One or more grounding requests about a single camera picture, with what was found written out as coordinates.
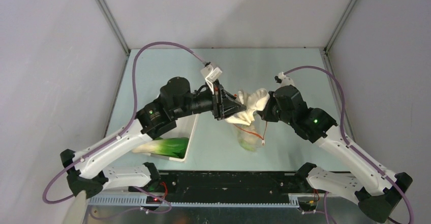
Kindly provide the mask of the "clear zip top bag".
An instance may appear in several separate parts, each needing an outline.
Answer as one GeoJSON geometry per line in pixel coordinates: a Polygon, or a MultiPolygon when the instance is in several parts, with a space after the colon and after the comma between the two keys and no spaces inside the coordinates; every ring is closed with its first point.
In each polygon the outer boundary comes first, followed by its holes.
{"type": "Polygon", "coordinates": [[[257,89],[254,93],[240,90],[236,100],[246,106],[245,111],[235,115],[238,121],[233,124],[237,131],[238,143],[243,149],[255,152],[259,147],[265,145],[265,133],[260,134],[254,125],[255,115],[265,108],[269,100],[269,93],[264,88],[257,89]]]}

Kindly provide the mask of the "white cauliflower with green leaves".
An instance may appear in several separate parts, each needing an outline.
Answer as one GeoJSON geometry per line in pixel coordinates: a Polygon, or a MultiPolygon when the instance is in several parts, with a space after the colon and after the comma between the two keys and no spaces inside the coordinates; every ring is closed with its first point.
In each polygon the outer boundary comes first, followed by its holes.
{"type": "Polygon", "coordinates": [[[262,147],[262,139],[254,125],[234,125],[239,145],[248,151],[255,152],[262,147]]]}

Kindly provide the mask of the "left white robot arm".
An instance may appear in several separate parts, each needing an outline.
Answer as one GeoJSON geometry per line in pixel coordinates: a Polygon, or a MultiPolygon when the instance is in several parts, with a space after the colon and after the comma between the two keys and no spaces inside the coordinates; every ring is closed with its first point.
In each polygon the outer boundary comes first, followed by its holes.
{"type": "Polygon", "coordinates": [[[60,158],[67,170],[68,186],[77,196],[85,191],[91,198],[101,191],[118,187],[140,187],[156,191],[161,177],[153,163],[135,167],[110,167],[110,164],[135,149],[176,128],[179,118],[210,111],[216,120],[226,119],[246,110],[234,95],[225,91],[219,82],[211,91],[191,92],[186,78],[174,77],[161,87],[159,96],[145,105],[123,128],[86,150],[64,150],[60,158]]]}

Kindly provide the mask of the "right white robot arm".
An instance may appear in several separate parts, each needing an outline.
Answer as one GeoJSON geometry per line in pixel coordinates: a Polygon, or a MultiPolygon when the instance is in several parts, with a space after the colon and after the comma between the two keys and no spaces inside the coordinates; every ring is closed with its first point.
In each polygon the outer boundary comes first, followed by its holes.
{"type": "Polygon", "coordinates": [[[375,222],[389,220],[413,181],[407,173],[395,173],[372,158],[343,133],[327,112],[308,107],[293,85],[266,92],[257,100],[256,107],[264,121],[282,121],[291,126],[298,136],[339,159],[352,174],[348,177],[305,163],[296,172],[299,191],[308,193],[313,188],[328,191],[356,204],[375,222]]]}

